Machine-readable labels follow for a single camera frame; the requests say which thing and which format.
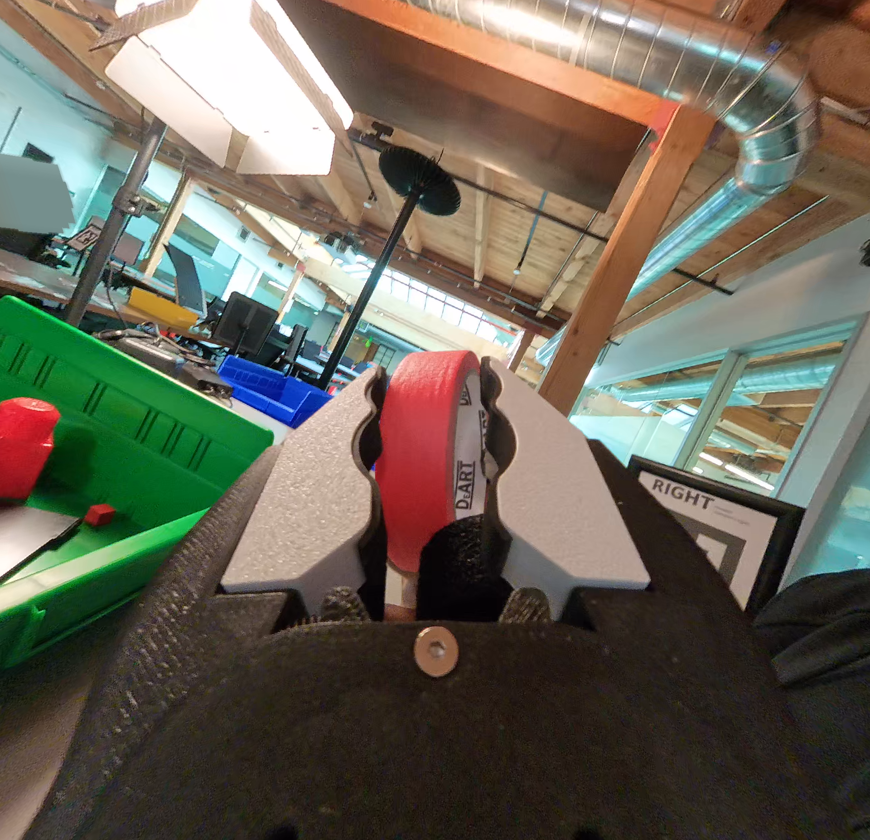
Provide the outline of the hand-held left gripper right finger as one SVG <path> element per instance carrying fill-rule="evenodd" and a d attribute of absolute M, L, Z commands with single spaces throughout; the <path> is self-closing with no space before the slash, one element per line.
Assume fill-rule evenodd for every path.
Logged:
<path fill-rule="evenodd" d="M 579 588 L 647 589 L 650 574 L 582 432 L 496 359 L 481 362 L 481 393 L 502 578 L 539 590 L 555 619 Z"/>

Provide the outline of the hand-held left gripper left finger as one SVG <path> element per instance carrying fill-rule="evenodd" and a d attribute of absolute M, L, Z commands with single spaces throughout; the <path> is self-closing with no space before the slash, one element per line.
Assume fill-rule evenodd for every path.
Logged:
<path fill-rule="evenodd" d="M 385 614 L 386 527 L 372 467 L 381 453 L 382 367 L 369 368 L 289 432 L 221 587 L 291 591 L 308 615 L 348 587 L 370 617 Z"/>

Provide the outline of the red tape roll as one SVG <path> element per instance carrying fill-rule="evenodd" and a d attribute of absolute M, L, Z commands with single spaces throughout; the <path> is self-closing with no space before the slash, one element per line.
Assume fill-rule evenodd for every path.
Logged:
<path fill-rule="evenodd" d="M 421 352 L 391 375 L 374 468 L 388 560 L 400 572 L 419 572 L 439 530 L 484 513 L 488 413 L 480 368 L 471 351 Z"/>

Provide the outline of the green plastic bin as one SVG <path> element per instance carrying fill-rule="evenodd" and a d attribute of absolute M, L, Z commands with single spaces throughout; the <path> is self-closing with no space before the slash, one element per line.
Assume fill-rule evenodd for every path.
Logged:
<path fill-rule="evenodd" d="M 12 297 L 1 341 L 2 400 L 60 412 L 24 505 L 82 519 L 2 580 L 5 670 L 136 597 L 273 433 Z M 102 503 L 116 516 L 94 528 L 83 518 Z"/>

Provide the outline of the person's right forearm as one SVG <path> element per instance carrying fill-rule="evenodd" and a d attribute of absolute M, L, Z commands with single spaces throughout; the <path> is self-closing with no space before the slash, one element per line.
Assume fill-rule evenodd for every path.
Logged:
<path fill-rule="evenodd" d="M 818 778 L 851 837 L 868 838 L 868 569 L 801 578 L 758 612 L 753 627 Z"/>

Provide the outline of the blue plastic bin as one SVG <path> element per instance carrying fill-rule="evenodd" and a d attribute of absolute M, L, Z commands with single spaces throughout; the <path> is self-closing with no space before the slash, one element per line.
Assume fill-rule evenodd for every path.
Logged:
<path fill-rule="evenodd" d="M 217 374 L 232 386 L 234 399 L 291 429 L 302 426 L 332 399 L 302 380 L 236 356 L 226 356 Z"/>

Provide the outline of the black computer monitor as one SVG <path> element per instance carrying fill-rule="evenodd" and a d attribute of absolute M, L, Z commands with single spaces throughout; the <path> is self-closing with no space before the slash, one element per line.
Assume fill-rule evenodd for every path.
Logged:
<path fill-rule="evenodd" d="M 221 310 L 210 343 L 226 348 L 232 356 L 254 357 L 265 345 L 277 316 L 276 309 L 233 291 Z"/>

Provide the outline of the yellow plastic bin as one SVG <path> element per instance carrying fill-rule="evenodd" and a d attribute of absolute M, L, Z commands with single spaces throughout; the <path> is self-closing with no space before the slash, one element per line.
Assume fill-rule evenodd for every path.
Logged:
<path fill-rule="evenodd" d="M 138 287 L 130 291 L 127 305 L 129 309 L 145 315 L 160 326 L 179 331 L 189 330 L 200 319 L 196 312 Z"/>

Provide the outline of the dark slanted board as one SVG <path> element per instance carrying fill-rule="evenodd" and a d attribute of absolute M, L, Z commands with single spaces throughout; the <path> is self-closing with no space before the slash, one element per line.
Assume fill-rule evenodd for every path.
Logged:
<path fill-rule="evenodd" d="M 198 318 L 204 318 L 207 314 L 207 304 L 194 258 L 171 244 L 164 245 L 164 252 L 175 271 L 177 304 L 193 312 Z"/>

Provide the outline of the black mat sheet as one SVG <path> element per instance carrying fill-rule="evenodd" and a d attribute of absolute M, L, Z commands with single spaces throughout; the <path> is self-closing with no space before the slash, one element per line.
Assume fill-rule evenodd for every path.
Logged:
<path fill-rule="evenodd" d="M 40 552 L 67 541 L 81 523 L 81 518 L 49 510 L 2 506 L 1 579 L 12 576 Z"/>

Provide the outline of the red plastic cap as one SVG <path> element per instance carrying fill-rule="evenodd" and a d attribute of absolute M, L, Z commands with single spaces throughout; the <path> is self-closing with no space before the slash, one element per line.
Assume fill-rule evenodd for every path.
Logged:
<path fill-rule="evenodd" d="M 53 450 L 60 412 L 49 402 L 29 397 L 1 403 L 1 500 L 25 501 Z"/>

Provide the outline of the grey light stand pole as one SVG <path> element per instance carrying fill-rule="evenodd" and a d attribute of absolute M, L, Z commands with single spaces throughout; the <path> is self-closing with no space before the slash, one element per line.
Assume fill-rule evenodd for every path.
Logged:
<path fill-rule="evenodd" d="M 80 326 L 97 284 L 102 279 L 103 270 L 114 253 L 129 218 L 142 213 L 144 201 L 139 194 L 166 132 L 167 124 L 158 117 L 152 118 L 144 131 L 139 151 L 124 182 L 116 191 L 100 235 L 78 275 L 76 286 L 63 315 L 64 321 L 69 325 Z"/>

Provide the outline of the black floor lamp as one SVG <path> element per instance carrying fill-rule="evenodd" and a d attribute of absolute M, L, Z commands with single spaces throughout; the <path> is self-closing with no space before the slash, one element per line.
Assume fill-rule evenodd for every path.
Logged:
<path fill-rule="evenodd" d="M 461 205 L 461 196 L 454 179 L 437 162 L 421 152 L 392 146 L 380 153 L 378 168 L 387 185 L 401 197 L 402 203 L 384 248 L 373 269 L 364 280 L 364 286 L 353 303 L 349 318 L 343 325 L 337 342 L 319 377 L 318 386 L 325 391 L 332 383 L 353 334 L 362 319 L 365 308 L 392 258 L 397 243 L 404 236 L 411 215 L 418 208 L 435 216 L 451 216 Z"/>

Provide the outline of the white studio light panel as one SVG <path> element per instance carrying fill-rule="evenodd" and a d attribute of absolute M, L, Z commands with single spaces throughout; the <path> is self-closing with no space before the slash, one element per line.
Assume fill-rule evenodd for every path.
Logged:
<path fill-rule="evenodd" d="M 219 167 L 321 177 L 353 111 L 277 0 L 115 0 L 106 77 Z"/>

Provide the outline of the wooden post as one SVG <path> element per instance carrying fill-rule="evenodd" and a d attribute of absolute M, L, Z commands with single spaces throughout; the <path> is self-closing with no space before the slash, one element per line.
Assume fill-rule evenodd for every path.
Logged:
<path fill-rule="evenodd" d="M 641 171 L 538 387 L 564 416 L 580 397 L 714 123 L 710 115 L 679 107 Z"/>

